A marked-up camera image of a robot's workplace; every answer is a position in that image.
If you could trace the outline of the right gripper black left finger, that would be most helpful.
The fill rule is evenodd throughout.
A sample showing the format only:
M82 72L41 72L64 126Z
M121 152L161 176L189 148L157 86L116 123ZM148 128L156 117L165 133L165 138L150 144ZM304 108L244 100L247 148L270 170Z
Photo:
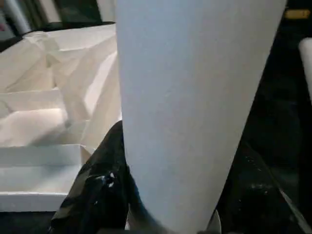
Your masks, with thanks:
M127 216L143 225L147 213L126 162L122 121L115 123L81 167L51 219L50 234L96 234L121 230Z

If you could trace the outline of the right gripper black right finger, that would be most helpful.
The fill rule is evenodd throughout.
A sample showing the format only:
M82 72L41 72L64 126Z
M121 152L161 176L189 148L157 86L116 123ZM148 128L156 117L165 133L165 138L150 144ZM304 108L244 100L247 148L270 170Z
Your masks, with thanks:
M240 142L216 207L223 234L307 234L309 225L261 156Z

